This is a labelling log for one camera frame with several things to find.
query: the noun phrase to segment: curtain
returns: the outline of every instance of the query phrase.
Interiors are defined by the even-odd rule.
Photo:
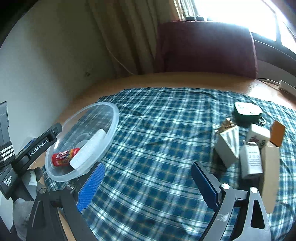
[[[117,77],[153,73],[157,27],[196,16],[194,0],[88,0]]]

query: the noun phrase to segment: red container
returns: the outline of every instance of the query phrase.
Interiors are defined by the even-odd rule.
[[[67,166],[72,158],[77,154],[80,148],[62,151],[52,155],[52,164],[55,167]]]

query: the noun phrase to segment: blue gripper pad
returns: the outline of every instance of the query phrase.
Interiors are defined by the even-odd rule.
[[[207,206],[216,211],[218,209],[217,193],[196,163],[191,165],[191,175]]]
[[[77,208],[79,212],[87,208],[96,194],[105,176],[105,166],[100,163],[93,173],[89,176],[83,187],[78,193]]]

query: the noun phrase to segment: window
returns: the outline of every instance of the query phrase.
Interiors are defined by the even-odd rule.
[[[245,26],[251,32],[274,42],[279,29],[281,44],[296,53],[295,39],[287,26],[277,20],[275,12],[262,0],[195,0],[198,14],[205,20]]]

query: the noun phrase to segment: maroon chair back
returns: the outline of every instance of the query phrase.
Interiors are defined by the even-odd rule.
[[[161,24],[155,72],[176,71],[217,72],[255,79],[258,66],[251,32],[218,22]]]

